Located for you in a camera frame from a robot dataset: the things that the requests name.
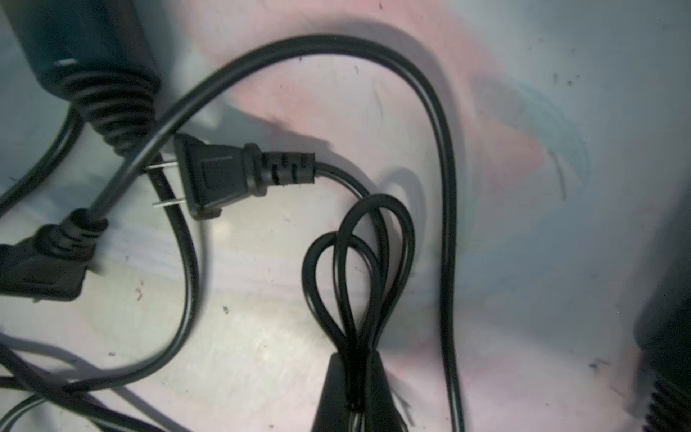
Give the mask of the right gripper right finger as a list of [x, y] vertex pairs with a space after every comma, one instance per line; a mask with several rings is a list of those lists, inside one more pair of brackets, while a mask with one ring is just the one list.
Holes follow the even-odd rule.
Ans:
[[365, 360], [363, 376], [363, 431], [403, 432], [407, 426], [392, 398], [392, 390], [378, 352]]

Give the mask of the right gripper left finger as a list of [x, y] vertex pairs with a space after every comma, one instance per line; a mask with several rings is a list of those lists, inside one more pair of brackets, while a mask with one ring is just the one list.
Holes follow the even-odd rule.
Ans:
[[312, 432], [347, 432], [350, 430], [347, 369], [340, 354], [329, 358]]

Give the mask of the dark green boxy hair dryer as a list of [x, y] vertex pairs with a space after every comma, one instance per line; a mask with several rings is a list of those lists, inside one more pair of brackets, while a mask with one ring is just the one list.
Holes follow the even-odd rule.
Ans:
[[690, 430], [690, 257], [660, 280], [636, 322], [634, 336], [654, 383], [644, 431]]

